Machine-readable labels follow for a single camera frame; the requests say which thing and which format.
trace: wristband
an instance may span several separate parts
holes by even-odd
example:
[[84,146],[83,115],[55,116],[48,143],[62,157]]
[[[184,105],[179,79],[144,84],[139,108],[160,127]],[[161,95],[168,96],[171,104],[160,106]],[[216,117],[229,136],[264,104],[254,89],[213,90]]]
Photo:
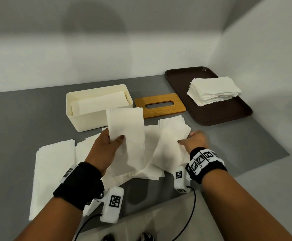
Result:
[[85,205],[90,205],[92,199],[104,191],[100,171],[87,162],[71,167],[61,181],[53,196],[64,199],[82,211]]
[[191,179],[198,184],[201,184],[205,174],[212,170],[222,169],[227,171],[224,161],[212,150],[198,147],[193,149],[189,156],[191,162],[187,163],[185,169]]

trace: tissue box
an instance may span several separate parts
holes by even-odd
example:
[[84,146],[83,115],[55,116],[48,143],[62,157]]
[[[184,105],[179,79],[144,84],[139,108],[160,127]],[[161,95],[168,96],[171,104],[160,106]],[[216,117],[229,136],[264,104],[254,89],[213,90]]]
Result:
[[72,116],[71,102],[79,101],[87,98],[99,97],[102,95],[112,94],[119,91],[124,91],[125,96],[128,101],[128,106],[121,108],[132,107],[132,97],[130,96],[126,85],[113,85],[83,91],[69,92],[66,95],[67,103],[67,116],[72,122],[73,126],[78,132],[87,131],[90,129],[96,129],[100,127],[107,126],[107,116],[106,110],[96,111],[92,113],[87,113],[83,115]]

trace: floor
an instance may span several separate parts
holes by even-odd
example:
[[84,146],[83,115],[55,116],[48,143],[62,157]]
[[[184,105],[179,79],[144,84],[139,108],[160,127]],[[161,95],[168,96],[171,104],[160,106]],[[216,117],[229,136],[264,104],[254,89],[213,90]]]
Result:
[[[120,219],[115,225],[81,233],[78,241],[99,241],[108,233],[113,233],[118,241],[135,241],[144,231],[154,235],[155,240],[171,241],[188,221],[193,203],[194,194],[190,192],[144,212]],[[196,206],[192,219],[177,240],[223,241],[199,191],[196,191]]]

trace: black shoe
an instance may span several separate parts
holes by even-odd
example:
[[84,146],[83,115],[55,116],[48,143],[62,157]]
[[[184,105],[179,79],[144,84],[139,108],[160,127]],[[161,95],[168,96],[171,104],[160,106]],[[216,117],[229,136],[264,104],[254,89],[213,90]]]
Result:
[[107,234],[101,241],[115,241],[115,237],[112,233]]
[[149,233],[142,233],[137,241],[155,241],[155,239]]

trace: stack of tissues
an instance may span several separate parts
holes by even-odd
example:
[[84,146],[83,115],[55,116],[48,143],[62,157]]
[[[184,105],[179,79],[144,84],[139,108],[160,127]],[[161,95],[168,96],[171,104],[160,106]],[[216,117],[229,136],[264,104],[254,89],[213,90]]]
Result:
[[[132,178],[158,181],[164,177],[164,171],[174,174],[176,167],[189,162],[184,146],[177,143],[179,139],[186,139],[191,131],[182,116],[160,119],[156,125],[144,126],[142,108],[109,109],[106,114],[110,140],[125,135],[125,141],[101,178],[105,190]],[[71,139],[38,150],[29,220],[33,220],[53,197],[66,171],[86,159],[99,135],[90,136],[76,146]],[[92,213],[100,203],[93,200],[86,205],[83,216]]]
[[193,79],[187,92],[198,106],[229,100],[240,93],[241,90],[229,77]]

